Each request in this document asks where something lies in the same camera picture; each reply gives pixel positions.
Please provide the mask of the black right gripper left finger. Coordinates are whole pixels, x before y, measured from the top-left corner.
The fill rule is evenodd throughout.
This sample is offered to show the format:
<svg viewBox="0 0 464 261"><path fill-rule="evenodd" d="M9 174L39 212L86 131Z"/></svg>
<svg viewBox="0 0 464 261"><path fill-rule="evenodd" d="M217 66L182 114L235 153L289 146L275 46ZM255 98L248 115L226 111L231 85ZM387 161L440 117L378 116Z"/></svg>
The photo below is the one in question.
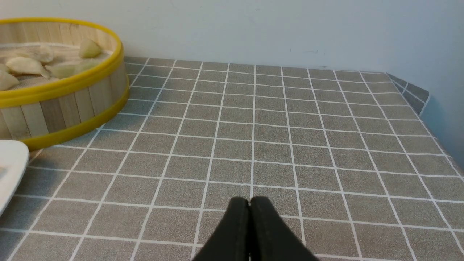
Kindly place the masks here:
<svg viewBox="0 0 464 261"><path fill-rule="evenodd" d="M231 198L219 224L193 260L248 261L248 223L248 201L242 197Z"/></svg>

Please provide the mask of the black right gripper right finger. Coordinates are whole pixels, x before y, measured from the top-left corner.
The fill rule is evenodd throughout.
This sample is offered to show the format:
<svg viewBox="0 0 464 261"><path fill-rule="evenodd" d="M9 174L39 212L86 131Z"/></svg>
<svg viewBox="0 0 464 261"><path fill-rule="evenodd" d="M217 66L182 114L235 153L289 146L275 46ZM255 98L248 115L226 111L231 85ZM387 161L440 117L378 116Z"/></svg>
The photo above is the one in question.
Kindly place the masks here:
<svg viewBox="0 0 464 261"><path fill-rule="evenodd" d="M317 261L286 225L269 198L253 197L250 205L251 261Z"/></svg>

